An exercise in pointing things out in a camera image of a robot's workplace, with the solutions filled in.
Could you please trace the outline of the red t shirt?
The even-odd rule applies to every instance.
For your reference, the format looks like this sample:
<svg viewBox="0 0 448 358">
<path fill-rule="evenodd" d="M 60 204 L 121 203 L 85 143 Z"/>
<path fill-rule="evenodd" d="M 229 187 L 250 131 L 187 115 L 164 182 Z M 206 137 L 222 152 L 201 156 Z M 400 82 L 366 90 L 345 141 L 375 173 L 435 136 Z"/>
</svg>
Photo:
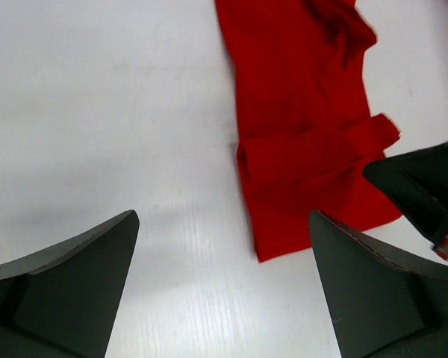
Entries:
<svg viewBox="0 0 448 358">
<path fill-rule="evenodd" d="M 311 246 L 322 211 L 360 231 L 400 217 L 363 176 L 400 137 L 363 83 L 373 29 L 353 1 L 217 1 L 234 67 L 237 165 L 260 262 Z"/>
</svg>

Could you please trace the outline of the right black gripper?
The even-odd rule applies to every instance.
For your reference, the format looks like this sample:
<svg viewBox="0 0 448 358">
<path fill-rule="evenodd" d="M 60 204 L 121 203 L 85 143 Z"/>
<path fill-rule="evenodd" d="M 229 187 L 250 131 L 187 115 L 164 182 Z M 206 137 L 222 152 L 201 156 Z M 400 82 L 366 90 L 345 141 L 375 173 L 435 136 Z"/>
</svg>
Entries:
<svg viewBox="0 0 448 358">
<path fill-rule="evenodd" d="M 448 142 L 368 163 L 363 176 L 448 261 Z"/>
</svg>

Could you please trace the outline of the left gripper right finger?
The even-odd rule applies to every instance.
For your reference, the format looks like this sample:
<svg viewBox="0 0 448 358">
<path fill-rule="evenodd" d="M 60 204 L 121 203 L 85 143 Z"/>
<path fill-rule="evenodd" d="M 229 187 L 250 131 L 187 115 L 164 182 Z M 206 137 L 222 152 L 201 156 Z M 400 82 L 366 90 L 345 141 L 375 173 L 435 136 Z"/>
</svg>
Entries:
<svg viewBox="0 0 448 358">
<path fill-rule="evenodd" d="M 309 230 L 342 357 L 448 358 L 448 266 L 319 211 Z"/>
</svg>

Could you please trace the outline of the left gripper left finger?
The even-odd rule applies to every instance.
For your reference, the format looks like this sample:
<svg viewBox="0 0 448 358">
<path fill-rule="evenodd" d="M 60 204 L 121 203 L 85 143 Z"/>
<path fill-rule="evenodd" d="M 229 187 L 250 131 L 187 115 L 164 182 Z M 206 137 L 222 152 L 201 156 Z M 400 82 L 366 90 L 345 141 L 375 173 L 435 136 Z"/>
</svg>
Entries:
<svg viewBox="0 0 448 358">
<path fill-rule="evenodd" d="M 0 357 L 104 357 L 139 230 L 128 210 L 0 265 Z"/>
</svg>

